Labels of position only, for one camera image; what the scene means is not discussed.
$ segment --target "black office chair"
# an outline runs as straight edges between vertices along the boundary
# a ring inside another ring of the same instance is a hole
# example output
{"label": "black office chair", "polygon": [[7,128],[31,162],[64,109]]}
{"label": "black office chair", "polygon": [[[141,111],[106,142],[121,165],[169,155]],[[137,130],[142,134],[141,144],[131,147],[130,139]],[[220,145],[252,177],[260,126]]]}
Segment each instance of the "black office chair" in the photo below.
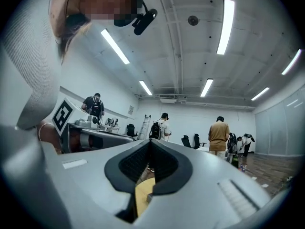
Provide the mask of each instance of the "black office chair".
{"label": "black office chair", "polygon": [[206,144],[206,143],[200,143],[200,142],[199,142],[199,135],[198,135],[198,134],[195,134],[195,135],[194,135],[194,141],[195,141],[195,147],[194,147],[194,149],[200,148],[200,144],[202,144],[202,147],[204,146],[204,144]]}
{"label": "black office chair", "polygon": [[129,124],[127,126],[127,135],[131,136],[131,137],[135,137],[138,135],[138,132],[136,132],[136,134],[134,134],[134,125],[133,124]]}
{"label": "black office chair", "polygon": [[181,138],[181,141],[184,146],[191,148],[189,137],[187,135],[183,135],[183,138]]}

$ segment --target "yellow object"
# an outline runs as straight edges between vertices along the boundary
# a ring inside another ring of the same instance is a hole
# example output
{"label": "yellow object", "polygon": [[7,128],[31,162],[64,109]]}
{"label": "yellow object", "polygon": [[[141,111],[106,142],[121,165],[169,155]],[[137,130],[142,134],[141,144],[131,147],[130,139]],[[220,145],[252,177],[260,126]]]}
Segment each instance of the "yellow object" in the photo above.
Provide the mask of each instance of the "yellow object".
{"label": "yellow object", "polygon": [[148,207],[147,195],[153,192],[153,186],[155,185],[154,178],[147,179],[141,182],[135,188],[135,200],[137,204],[138,216],[140,216]]}

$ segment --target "blonde hair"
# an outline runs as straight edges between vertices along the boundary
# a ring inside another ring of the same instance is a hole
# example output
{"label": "blonde hair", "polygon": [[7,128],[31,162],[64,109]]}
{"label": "blonde hair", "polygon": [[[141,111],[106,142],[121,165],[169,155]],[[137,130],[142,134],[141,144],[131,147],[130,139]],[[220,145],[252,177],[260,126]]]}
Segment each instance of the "blonde hair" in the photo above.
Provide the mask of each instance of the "blonde hair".
{"label": "blonde hair", "polygon": [[74,39],[80,35],[85,34],[88,29],[91,27],[92,22],[87,21],[83,25],[75,26],[75,27],[67,27],[65,28],[65,33],[61,36],[61,63],[63,63],[65,56],[67,55],[70,44],[74,41]]}

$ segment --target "fluorescent light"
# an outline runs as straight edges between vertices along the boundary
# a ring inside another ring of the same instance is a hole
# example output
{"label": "fluorescent light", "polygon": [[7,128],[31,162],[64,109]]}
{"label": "fluorescent light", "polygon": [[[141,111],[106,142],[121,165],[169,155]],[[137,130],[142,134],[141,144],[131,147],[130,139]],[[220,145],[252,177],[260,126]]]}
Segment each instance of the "fluorescent light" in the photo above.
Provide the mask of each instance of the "fluorescent light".
{"label": "fluorescent light", "polygon": [[297,104],[296,106],[294,106],[294,108],[297,108],[298,106],[300,106],[303,102]]}
{"label": "fluorescent light", "polygon": [[219,41],[219,46],[217,49],[217,54],[224,54],[233,25],[233,18],[234,18],[234,8],[235,2],[231,0],[224,0],[224,21],[223,21],[223,29],[221,31],[221,37]]}
{"label": "fluorescent light", "polygon": [[142,85],[142,87],[145,89],[145,91],[147,92],[148,95],[152,95],[151,91],[149,91],[147,85],[145,84],[144,81],[139,81],[139,83]]}
{"label": "fluorescent light", "polygon": [[257,98],[259,98],[261,95],[263,95],[265,92],[267,92],[269,90],[269,87],[266,87],[265,89],[263,89],[258,95],[256,95],[254,98],[252,98],[251,100],[254,101]]}
{"label": "fluorescent light", "polygon": [[294,100],[292,103],[288,104],[286,107],[288,107],[288,106],[294,104],[294,103],[297,102],[297,101],[298,101],[298,99],[297,99],[297,100]]}
{"label": "fluorescent light", "polygon": [[294,63],[296,62],[296,60],[298,59],[298,57],[301,55],[301,49],[299,49],[296,52],[295,57],[291,60],[291,62],[288,64],[288,66],[286,67],[286,69],[284,69],[284,71],[282,72],[282,75],[286,75],[287,72],[292,68],[292,66],[294,65]]}
{"label": "fluorescent light", "polygon": [[101,34],[107,40],[107,42],[110,44],[113,50],[117,53],[117,55],[119,55],[119,57],[122,59],[124,64],[129,64],[130,62],[128,61],[124,53],[121,51],[119,46],[115,43],[114,39],[111,37],[107,29],[103,30]]}
{"label": "fluorescent light", "polygon": [[204,89],[203,89],[203,91],[202,91],[202,93],[201,93],[201,97],[204,97],[205,95],[206,95],[206,93],[208,92],[208,90],[210,89],[210,87],[211,87],[211,85],[212,85],[212,82],[213,82],[213,79],[208,79],[207,81],[206,81],[206,84],[205,84],[205,86],[204,86]]}

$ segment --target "floor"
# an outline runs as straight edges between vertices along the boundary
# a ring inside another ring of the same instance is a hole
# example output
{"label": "floor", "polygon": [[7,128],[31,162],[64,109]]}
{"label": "floor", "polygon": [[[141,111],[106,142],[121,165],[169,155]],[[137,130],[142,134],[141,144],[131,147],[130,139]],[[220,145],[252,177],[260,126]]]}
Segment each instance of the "floor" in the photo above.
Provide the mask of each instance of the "floor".
{"label": "floor", "polygon": [[[303,164],[303,157],[278,157],[249,153],[247,158],[240,158],[240,164],[246,163],[246,174],[255,179],[260,185],[264,185],[271,197],[274,197],[285,184],[288,177],[293,177]],[[154,177],[154,173],[145,169],[142,181]]]}

